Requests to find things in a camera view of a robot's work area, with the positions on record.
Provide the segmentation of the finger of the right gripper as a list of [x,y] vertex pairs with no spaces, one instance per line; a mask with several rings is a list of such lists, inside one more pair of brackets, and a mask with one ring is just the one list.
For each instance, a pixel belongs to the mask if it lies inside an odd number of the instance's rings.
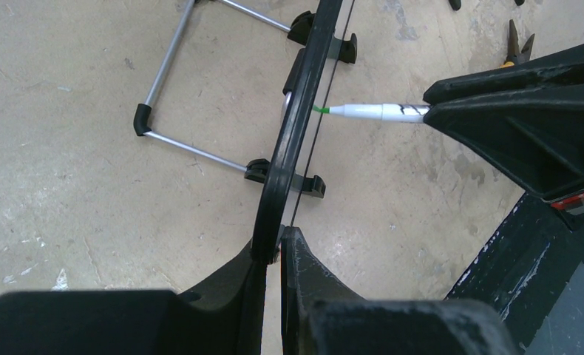
[[584,84],[584,44],[507,68],[436,81],[423,94],[431,105],[519,89]]
[[542,200],[584,190],[584,84],[445,102],[424,123]]

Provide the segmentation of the white whiteboard marker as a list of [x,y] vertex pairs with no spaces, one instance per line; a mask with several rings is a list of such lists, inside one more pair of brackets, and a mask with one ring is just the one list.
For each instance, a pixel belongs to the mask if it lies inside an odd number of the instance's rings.
[[430,111],[429,105],[415,104],[345,104],[318,107],[313,111],[344,118],[419,124]]

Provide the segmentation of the small black-framed whiteboard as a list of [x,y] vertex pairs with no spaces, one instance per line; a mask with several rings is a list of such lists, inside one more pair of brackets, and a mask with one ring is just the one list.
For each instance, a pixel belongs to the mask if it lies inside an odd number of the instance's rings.
[[184,149],[235,169],[243,173],[247,180],[261,183],[263,188],[254,223],[251,256],[259,262],[272,264],[279,250],[279,230],[289,193],[295,191],[299,195],[314,197],[323,197],[325,194],[325,185],[320,177],[305,177],[296,171],[296,166],[303,154],[305,135],[309,133],[312,138],[316,136],[317,131],[311,129],[312,118],[322,117],[312,108],[319,92],[329,91],[337,64],[356,62],[356,35],[352,34],[349,40],[344,39],[354,3],[320,1],[316,12],[302,13],[291,24],[284,25],[236,1],[225,2],[229,7],[285,32],[289,40],[301,46],[283,90],[285,100],[282,105],[282,125],[272,158],[253,160],[246,166],[161,135],[149,126],[152,107],[160,96],[195,5],[195,1],[184,3],[179,24],[146,100],[137,106],[133,128],[138,137],[155,139]]

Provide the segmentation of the yellow-handled pliers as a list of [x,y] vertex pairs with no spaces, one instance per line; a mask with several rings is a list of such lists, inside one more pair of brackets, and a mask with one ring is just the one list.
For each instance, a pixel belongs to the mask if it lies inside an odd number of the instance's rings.
[[513,67],[530,60],[535,34],[532,33],[523,46],[520,46],[517,28],[513,19],[509,20],[506,57],[500,68]]

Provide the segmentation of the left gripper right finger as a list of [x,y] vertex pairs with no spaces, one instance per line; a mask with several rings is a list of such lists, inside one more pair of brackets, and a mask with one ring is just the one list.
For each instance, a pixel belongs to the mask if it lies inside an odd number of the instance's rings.
[[507,328],[475,300],[366,300],[312,253],[281,237],[284,354],[516,354]]

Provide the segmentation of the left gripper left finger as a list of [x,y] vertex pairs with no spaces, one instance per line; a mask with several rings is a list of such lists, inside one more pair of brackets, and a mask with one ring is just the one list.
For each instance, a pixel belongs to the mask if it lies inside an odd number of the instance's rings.
[[258,354],[267,266],[242,251],[193,286],[0,296],[0,354]]

